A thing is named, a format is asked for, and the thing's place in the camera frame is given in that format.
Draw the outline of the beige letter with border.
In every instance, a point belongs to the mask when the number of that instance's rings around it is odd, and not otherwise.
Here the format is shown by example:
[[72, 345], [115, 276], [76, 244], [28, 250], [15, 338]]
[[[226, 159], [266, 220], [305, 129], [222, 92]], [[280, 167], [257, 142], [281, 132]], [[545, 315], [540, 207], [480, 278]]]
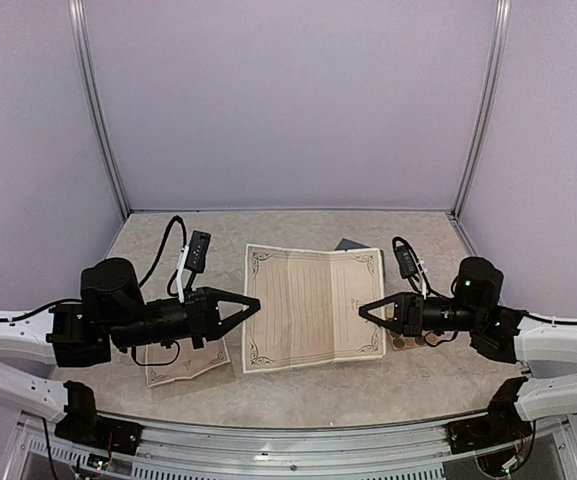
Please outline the beige letter with border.
[[377, 248], [315, 251], [249, 244], [246, 295], [261, 308], [242, 326], [246, 374], [380, 359], [387, 335], [359, 315], [384, 297]]

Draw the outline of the blue paper envelope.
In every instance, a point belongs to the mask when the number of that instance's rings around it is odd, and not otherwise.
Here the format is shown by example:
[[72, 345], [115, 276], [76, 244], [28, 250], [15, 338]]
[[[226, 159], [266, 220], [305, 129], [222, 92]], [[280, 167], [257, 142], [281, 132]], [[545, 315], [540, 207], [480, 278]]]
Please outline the blue paper envelope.
[[364, 245], [362, 243], [347, 239], [347, 238], [342, 238], [339, 243], [337, 244], [337, 246], [335, 247], [336, 251], [347, 251], [347, 250], [357, 250], [357, 249], [365, 249], [367, 248], [367, 245]]

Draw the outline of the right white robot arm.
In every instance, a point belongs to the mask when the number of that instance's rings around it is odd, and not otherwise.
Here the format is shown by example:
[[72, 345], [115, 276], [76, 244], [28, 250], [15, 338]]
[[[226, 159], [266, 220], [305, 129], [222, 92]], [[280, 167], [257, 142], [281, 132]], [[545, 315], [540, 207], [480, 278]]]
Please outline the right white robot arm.
[[[361, 318], [403, 337], [466, 332], [484, 358], [506, 364], [577, 364], [577, 319], [543, 317], [499, 303], [503, 273], [482, 257], [461, 261], [450, 297], [400, 292], [359, 308]], [[503, 442], [519, 423], [577, 414], [577, 373], [509, 379], [490, 400], [479, 433]]]

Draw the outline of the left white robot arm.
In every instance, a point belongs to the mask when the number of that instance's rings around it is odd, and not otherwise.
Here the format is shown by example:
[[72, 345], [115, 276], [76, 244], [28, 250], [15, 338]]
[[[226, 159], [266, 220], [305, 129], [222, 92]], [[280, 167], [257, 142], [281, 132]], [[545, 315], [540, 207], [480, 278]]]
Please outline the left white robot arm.
[[92, 390], [77, 382], [41, 379], [9, 365], [10, 358], [61, 368], [107, 363], [112, 351], [134, 354], [189, 339], [196, 349], [223, 338], [257, 313], [258, 299], [211, 287], [168, 299], [144, 300], [133, 264], [110, 258], [81, 274], [81, 297], [28, 313], [0, 312], [0, 398], [70, 430], [89, 445], [108, 434]]

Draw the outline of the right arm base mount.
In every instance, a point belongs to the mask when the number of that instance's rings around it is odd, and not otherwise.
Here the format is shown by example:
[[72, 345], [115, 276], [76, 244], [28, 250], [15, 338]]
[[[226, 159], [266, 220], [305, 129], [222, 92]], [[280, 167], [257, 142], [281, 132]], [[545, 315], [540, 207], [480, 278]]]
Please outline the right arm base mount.
[[482, 416], [449, 422], [446, 426], [452, 454], [486, 449], [532, 435], [534, 427], [523, 420], [514, 403], [526, 377], [506, 380], [490, 400]]

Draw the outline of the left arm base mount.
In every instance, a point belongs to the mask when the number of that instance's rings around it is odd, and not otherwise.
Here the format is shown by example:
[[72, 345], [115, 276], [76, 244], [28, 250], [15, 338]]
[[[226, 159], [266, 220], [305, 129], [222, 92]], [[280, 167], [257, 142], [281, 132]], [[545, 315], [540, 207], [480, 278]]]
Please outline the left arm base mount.
[[76, 444], [135, 456], [143, 426], [136, 422], [105, 417], [97, 412], [94, 392], [80, 382], [64, 383], [67, 391], [65, 416], [55, 423], [55, 435]]

